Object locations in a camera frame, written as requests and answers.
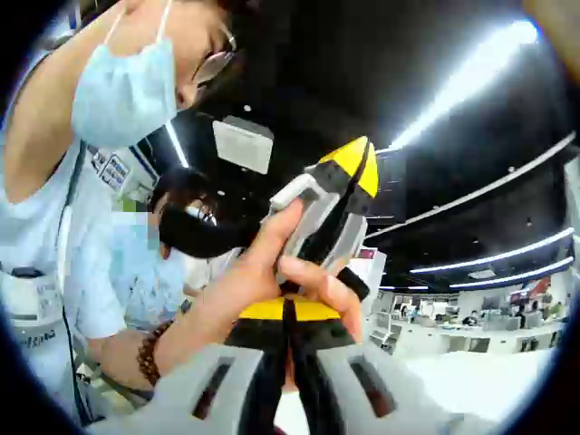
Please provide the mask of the person's left hand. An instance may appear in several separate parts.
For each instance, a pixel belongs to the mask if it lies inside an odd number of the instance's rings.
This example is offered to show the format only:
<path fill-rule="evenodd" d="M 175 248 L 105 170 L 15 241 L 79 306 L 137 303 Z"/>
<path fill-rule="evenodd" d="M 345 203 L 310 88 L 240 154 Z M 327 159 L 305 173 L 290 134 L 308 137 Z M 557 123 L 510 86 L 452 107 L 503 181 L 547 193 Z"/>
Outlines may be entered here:
<path fill-rule="evenodd" d="M 159 338 L 154 362 L 160 375 L 169 374 L 204 346 L 223 343 L 233 323 L 250 305 L 280 296 L 277 273 L 301 286 L 307 298 L 332 307 L 353 339 L 357 343 L 363 340 L 363 318 L 355 292 L 333 272 L 280 255 L 302 213 L 303 203 L 295 199 L 263 223 L 250 248 Z"/>

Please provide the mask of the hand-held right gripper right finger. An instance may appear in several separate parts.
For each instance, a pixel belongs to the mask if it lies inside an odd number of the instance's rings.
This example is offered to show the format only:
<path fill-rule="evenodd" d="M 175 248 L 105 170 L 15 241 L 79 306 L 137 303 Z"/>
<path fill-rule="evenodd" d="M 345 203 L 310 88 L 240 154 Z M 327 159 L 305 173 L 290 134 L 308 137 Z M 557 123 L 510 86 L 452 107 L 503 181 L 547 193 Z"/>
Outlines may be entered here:
<path fill-rule="evenodd" d="M 304 298 L 288 302 L 294 380 L 313 434 L 494 434 L 495 423 L 445 410 L 424 383 L 340 315 Z"/>

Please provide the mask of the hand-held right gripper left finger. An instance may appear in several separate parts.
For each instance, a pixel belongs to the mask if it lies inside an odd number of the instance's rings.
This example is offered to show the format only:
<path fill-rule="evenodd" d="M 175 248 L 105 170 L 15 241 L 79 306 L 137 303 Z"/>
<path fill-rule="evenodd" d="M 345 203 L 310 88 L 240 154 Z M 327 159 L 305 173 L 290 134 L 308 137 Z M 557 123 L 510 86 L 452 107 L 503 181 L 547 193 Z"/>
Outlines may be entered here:
<path fill-rule="evenodd" d="M 90 434 L 276 434 L 285 380 L 284 300 L 252 304 L 223 344 L 209 344 L 163 377 L 152 399 Z"/>

